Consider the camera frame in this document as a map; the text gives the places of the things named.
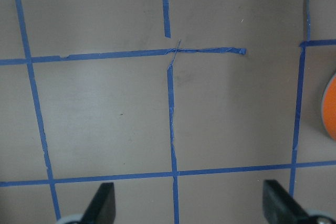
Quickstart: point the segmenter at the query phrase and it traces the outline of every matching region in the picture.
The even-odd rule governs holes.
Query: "beige surface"
[[[27,67],[0,67],[0,181],[46,179]]]
[[[170,0],[172,38],[185,47],[296,47],[303,0]]]
[[[300,168],[296,171],[295,199],[303,208],[336,217],[335,166]]]
[[[323,92],[336,72],[336,46],[307,48],[302,94],[298,162],[336,159],[336,141],[321,119]]]
[[[32,56],[174,47],[162,0],[22,0]]]
[[[267,223],[262,213],[264,179],[288,188],[289,170],[180,177],[180,223]]]
[[[175,147],[180,170],[291,162],[299,48],[246,56],[178,54]]]
[[[24,58],[15,0],[0,0],[0,59]]]
[[[336,0],[310,0],[311,39],[335,39]]]
[[[171,57],[35,65],[56,178],[171,170]]]
[[[172,184],[172,178],[114,181],[117,203],[114,223],[173,223]],[[58,184],[61,213],[83,213],[99,185],[100,182]]]
[[[56,222],[47,185],[0,188],[2,223],[53,224]]]

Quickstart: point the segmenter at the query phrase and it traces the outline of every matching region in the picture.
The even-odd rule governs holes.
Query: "blue tape line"
[[[307,41],[310,41],[310,8],[309,8],[309,0],[306,0],[306,11],[307,11]]]
[[[95,59],[111,59],[111,58],[129,58],[129,57],[141,57],[141,56],[159,56],[167,55],[174,52],[174,48],[169,49],[157,49],[157,50],[143,50],[143,51],[124,51],[124,52],[105,52],[97,54],[80,54],[69,55],[68,57],[60,56],[41,56],[33,57],[33,63],[39,62],[54,62],[54,61],[69,61],[69,60],[95,60]]]
[[[0,187],[9,187],[9,186],[35,186],[35,185],[49,185],[49,181],[46,180],[46,179],[42,179],[42,180],[26,180],[26,181],[0,182]]]
[[[62,183],[93,182],[93,181],[106,181],[106,180],[137,179],[137,178],[161,178],[172,176],[173,176],[172,172],[138,173],[138,174],[123,174],[123,175],[110,175],[110,176],[61,178],[61,179],[55,179],[55,183],[62,184]]]
[[[140,50],[140,51],[124,51],[124,52],[105,52],[101,54],[80,54],[80,55],[69,55],[68,57],[60,56],[41,56],[33,57],[31,60],[33,63],[40,62],[56,62],[56,61],[69,61],[69,60],[94,60],[94,59],[112,59],[112,58],[128,58],[128,57],[143,57],[143,56],[160,56],[167,55],[175,52],[176,48],[167,49],[156,49],[156,50]],[[245,48],[233,48],[233,47],[217,47],[217,48],[205,48],[205,49],[178,49],[177,52],[185,53],[215,53],[224,54],[226,52],[231,52],[233,54],[244,55],[246,53]]]
[[[297,163],[296,168],[323,167],[323,166],[333,166],[333,165],[336,165],[336,160]],[[184,171],[177,172],[177,176],[254,172],[258,170],[289,169],[291,167],[292,167],[292,164],[280,164],[280,165],[245,166],[245,167],[218,168],[218,169],[184,170]],[[98,182],[98,181],[106,181],[106,180],[160,178],[160,177],[174,177],[174,174],[172,172],[161,172],[161,173],[138,173],[138,174],[124,174],[124,175],[110,175],[110,176],[79,177],[79,178],[61,178],[61,179],[54,179],[54,183],[55,184],[66,184],[66,183],[79,183],[79,182]],[[48,184],[49,184],[49,180],[45,180],[45,179],[44,180],[26,180],[26,181],[0,182],[0,187],[48,185]]]
[[[17,10],[17,17],[18,17],[18,20],[19,20],[19,26],[20,26],[20,31],[21,31],[21,39],[22,39],[22,43],[23,43],[24,53],[25,53],[26,59],[30,59],[31,54],[30,54],[30,48],[29,48],[29,43],[28,43],[28,36],[27,36],[27,31],[26,31],[26,23],[25,23],[25,19],[24,19],[22,2],[21,2],[21,0],[15,0],[15,4],[16,4],[16,10]]]
[[[33,102],[34,102],[34,106],[35,106],[37,124],[38,124],[39,133],[40,133],[42,149],[43,149],[43,152],[44,152],[44,160],[45,160],[45,164],[47,166],[47,174],[48,174],[48,181],[49,181],[49,185],[50,185],[52,202],[54,204],[54,210],[55,210],[56,218],[60,219],[60,210],[59,210],[59,205],[58,205],[58,200],[57,200],[55,184],[53,182],[51,163],[50,163],[50,159],[49,159],[49,155],[48,155],[48,146],[47,146],[46,136],[45,136],[45,133],[44,133],[42,113],[41,113],[40,103],[39,103],[39,99],[38,99],[37,86],[36,86],[35,76],[34,76],[34,69],[33,69],[33,64],[31,62],[32,57],[31,57],[31,54],[30,54],[30,48],[29,48],[27,31],[26,31],[26,24],[25,24],[25,19],[24,19],[22,2],[21,2],[21,0],[15,0],[15,3],[16,3],[17,16],[18,16],[18,20],[19,20],[22,43],[23,43],[23,47],[24,47],[25,58],[28,61],[27,62],[27,70],[28,70],[28,75],[29,75],[30,88],[32,90],[31,92],[32,92],[32,95],[33,95]]]
[[[292,161],[290,170],[289,181],[289,194],[294,195],[295,188],[295,175],[296,175],[296,162],[298,155],[299,144],[299,131],[300,131],[300,118],[301,118],[301,104],[302,104],[302,91],[303,91],[303,79],[305,75],[305,60],[306,60],[306,48],[301,48],[300,62],[299,62],[299,74],[298,74],[298,89],[296,96],[296,110],[295,110],[295,122],[294,122],[294,134],[293,134],[293,146],[292,146]]]
[[[180,223],[180,207],[178,206],[179,203],[179,181],[178,176],[174,175],[173,177],[173,202],[174,202],[174,224]]]
[[[203,170],[184,170],[184,171],[179,172],[179,176],[217,174],[217,173],[254,172],[257,170],[289,169],[290,167],[291,167],[291,164],[281,164],[281,165],[244,166],[244,167],[203,169]]]
[[[5,59],[0,60],[0,66],[6,66],[6,65],[22,65],[27,64],[28,60],[26,59]]]
[[[296,168],[321,167],[321,166],[330,166],[330,165],[336,165],[336,160],[298,163],[296,164]]]
[[[304,41],[300,44],[300,47],[318,47],[318,46],[332,46],[332,45],[336,45],[336,39]]]
[[[195,52],[208,52],[214,54],[224,54],[226,52],[231,52],[233,54],[246,54],[246,48],[234,48],[234,47],[216,47],[216,48],[205,48],[205,49],[179,49],[178,52],[195,53]]]
[[[55,215],[56,215],[56,218],[58,220],[58,219],[61,218],[61,215],[60,215],[58,199],[57,199],[57,194],[56,194],[56,189],[55,189],[55,184],[54,184],[54,177],[52,175],[53,170],[51,169],[51,162],[50,162],[49,154],[48,154],[48,145],[47,145],[47,140],[46,140],[46,134],[44,132],[42,112],[41,112],[41,107],[40,107],[39,98],[38,98],[38,92],[37,92],[37,86],[36,86],[36,81],[35,81],[35,76],[34,76],[33,64],[31,64],[31,63],[27,64],[27,69],[28,69],[28,75],[29,75],[29,80],[30,80],[30,88],[31,88],[31,90],[32,90],[31,92],[33,94],[33,102],[34,102],[34,106],[35,106],[35,112],[36,112],[39,134],[40,134],[40,138],[41,138],[42,149],[43,149],[43,152],[44,152],[44,160],[45,160],[45,164],[46,164],[46,167],[47,167],[47,175],[48,175],[48,180],[49,180],[49,184],[50,184],[52,202],[54,204]]]
[[[170,19],[169,19],[169,0],[162,0],[162,7],[163,7],[164,36],[170,38],[171,34],[170,34]]]
[[[169,64],[167,69],[167,84],[168,84],[168,104],[169,104],[169,128],[170,128],[170,147],[171,147],[171,162],[172,162],[172,171],[173,171],[173,202],[174,202],[174,223],[180,223],[180,213],[179,213],[179,183],[177,177],[177,159],[175,155],[174,148],[174,72],[173,72],[173,63],[178,52],[178,47],[175,50],[174,57]]]

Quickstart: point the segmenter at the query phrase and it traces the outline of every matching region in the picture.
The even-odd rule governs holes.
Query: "orange object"
[[[325,129],[336,140],[336,74],[324,91],[321,113]]]

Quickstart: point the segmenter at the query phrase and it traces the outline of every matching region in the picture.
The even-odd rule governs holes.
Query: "black plastic piece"
[[[264,181],[262,203],[269,224],[318,224],[319,218],[336,224],[329,217],[309,216],[276,180]]]
[[[113,224],[116,199],[114,197],[114,184],[100,185],[90,205],[86,209],[80,223],[82,224]]]

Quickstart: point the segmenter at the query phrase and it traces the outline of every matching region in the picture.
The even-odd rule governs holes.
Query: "gray floor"
[[[164,36],[162,0],[22,0],[22,7],[33,61],[174,48],[178,40],[181,48],[246,48],[244,56],[178,53],[174,62],[177,170],[206,169],[179,176],[180,223],[243,224],[266,223],[264,179],[289,188],[305,1],[169,0],[171,38]],[[334,1],[310,0],[311,39],[336,38]],[[164,176],[172,171],[166,70],[173,54],[28,63],[35,73],[29,78],[25,64],[1,61],[18,62],[25,53],[15,0],[0,0],[0,9],[2,222],[56,221],[33,81],[60,214],[85,210],[101,183],[87,180],[160,173],[115,177],[115,222],[174,223],[173,178]],[[307,48],[297,154],[304,165],[295,177],[302,206],[334,216],[336,166],[307,163],[336,160],[336,142],[320,119],[335,52]],[[75,182],[79,177],[86,182]]]

